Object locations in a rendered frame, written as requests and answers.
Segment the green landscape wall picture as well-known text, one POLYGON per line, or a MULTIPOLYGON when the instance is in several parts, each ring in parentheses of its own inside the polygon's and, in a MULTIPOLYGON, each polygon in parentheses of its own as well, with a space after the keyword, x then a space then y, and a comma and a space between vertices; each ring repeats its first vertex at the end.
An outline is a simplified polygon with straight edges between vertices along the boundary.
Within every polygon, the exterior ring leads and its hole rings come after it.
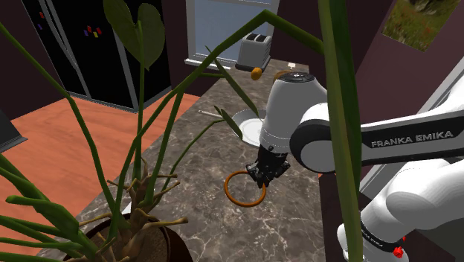
POLYGON ((381 34, 426 52, 461 0, 396 0, 381 34))

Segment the silver toaster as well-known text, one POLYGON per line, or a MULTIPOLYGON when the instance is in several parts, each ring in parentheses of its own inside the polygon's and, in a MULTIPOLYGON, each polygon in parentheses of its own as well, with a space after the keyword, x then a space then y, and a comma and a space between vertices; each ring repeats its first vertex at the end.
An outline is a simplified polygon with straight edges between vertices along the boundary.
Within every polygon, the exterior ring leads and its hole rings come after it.
POLYGON ((271 56, 271 36, 249 33, 242 38, 239 57, 235 68, 241 71, 252 72, 255 68, 265 71, 271 56))

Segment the black fridge with magnets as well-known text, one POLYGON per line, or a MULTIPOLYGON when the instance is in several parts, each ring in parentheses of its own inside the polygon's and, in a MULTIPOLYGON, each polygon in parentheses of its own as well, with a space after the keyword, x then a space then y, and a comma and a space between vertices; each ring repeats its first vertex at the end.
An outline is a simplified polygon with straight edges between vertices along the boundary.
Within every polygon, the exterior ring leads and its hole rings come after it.
POLYGON ((108 23, 103 0, 21 0, 62 87, 72 96, 137 112, 171 91, 167 52, 144 75, 108 23))

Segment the window with white frame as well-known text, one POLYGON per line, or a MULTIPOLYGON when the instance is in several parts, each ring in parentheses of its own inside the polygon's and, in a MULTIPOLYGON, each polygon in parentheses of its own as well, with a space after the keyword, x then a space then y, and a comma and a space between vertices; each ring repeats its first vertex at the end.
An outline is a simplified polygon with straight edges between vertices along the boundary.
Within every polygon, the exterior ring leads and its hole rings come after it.
MULTIPOLYGON (((186 64, 200 66, 215 47, 263 10, 277 13, 279 3, 280 0, 186 0, 186 64)), ((272 37, 273 31, 274 27, 265 22, 249 33, 272 37)), ((235 68, 244 36, 218 55, 217 60, 224 68, 235 68)))

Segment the green potted plant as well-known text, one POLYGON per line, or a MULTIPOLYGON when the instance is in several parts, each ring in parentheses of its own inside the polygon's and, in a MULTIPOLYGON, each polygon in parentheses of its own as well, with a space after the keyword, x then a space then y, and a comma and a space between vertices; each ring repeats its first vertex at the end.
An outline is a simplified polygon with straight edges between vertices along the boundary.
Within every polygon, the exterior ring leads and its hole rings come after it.
MULTIPOLYGON (((164 44, 164 25, 158 10, 150 4, 142 4, 138 15, 132 16, 124 0, 103 0, 103 9, 110 25, 147 70, 157 60, 164 44)), ((269 10, 257 14, 237 32, 210 51, 197 69, 177 85, 165 98, 172 103, 171 118, 178 113, 185 89, 198 77, 206 75, 206 69, 217 61, 218 56, 238 42, 247 33, 263 23, 269 23, 286 34, 322 54, 325 59, 327 103, 335 175, 340 183, 338 190, 342 217, 347 233, 349 262, 362 262, 363 238, 358 210, 358 194, 361 175, 361 124, 352 51, 347 25, 345 0, 318 0, 322 37, 316 38, 269 10)), ((145 234, 155 228, 149 212, 161 199, 155 192, 155 182, 160 176, 157 170, 150 174, 135 174, 132 183, 123 180, 117 184, 117 192, 109 190, 110 182, 103 175, 100 158, 93 138, 76 103, 71 109, 80 125, 91 150, 100 186, 109 205, 106 218, 110 219, 109 233, 102 245, 97 246, 81 231, 77 221, 62 205, 50 201, 13 164, 0 154, 0 176, 16 189, 9 196, 10 204, 31 206, 46 220, 46 224, 32 223, 13 217, 0 216, 0 226, 26 236, 24 245, 33 248, 58 249, 69 256, 69 262, 106 262, 104 255, 116 240, 124 242, 123 257, 115 262, 130 262, 139 256, 145 242, 145 234)))

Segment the white plate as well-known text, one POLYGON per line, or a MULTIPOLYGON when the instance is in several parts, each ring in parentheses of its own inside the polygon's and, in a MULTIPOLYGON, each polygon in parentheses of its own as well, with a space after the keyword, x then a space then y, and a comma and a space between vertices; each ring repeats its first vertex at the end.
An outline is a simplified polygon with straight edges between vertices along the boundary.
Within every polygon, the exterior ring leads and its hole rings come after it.
POLYGON ((242 140, 251 146, 260 146, 262 123, 266 116, 264 109, 258 109, 258 115, 252 109, 237 112, 232 119, 242 132, 242 140))

